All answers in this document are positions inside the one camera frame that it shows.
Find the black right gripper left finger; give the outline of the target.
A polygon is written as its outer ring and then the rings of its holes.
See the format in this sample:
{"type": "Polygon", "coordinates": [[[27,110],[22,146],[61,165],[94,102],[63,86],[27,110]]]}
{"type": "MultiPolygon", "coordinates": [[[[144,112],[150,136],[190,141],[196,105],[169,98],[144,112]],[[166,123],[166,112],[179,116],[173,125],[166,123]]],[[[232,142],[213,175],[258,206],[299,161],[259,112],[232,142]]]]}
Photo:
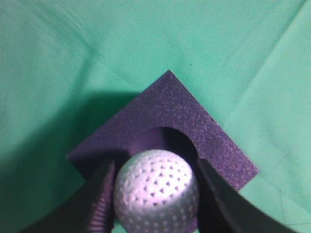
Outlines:
{"type": "Polygon", "coordinates": [[[21,233],[110,233],[114,227],[112,206],[116,165],[103,162],[94,175],[66,202],[21,233]]]}

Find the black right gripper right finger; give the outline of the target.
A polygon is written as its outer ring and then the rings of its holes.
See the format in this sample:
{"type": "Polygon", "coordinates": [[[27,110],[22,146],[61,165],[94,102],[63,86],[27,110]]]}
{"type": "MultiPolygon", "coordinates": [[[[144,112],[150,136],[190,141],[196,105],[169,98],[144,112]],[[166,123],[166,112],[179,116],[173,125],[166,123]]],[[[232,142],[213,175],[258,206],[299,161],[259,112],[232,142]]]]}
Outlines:
{"type": "Polygon", "coordinates": [[[294,233],[242,197],[205,159],[197,159],[201,233],[294,233]]]}

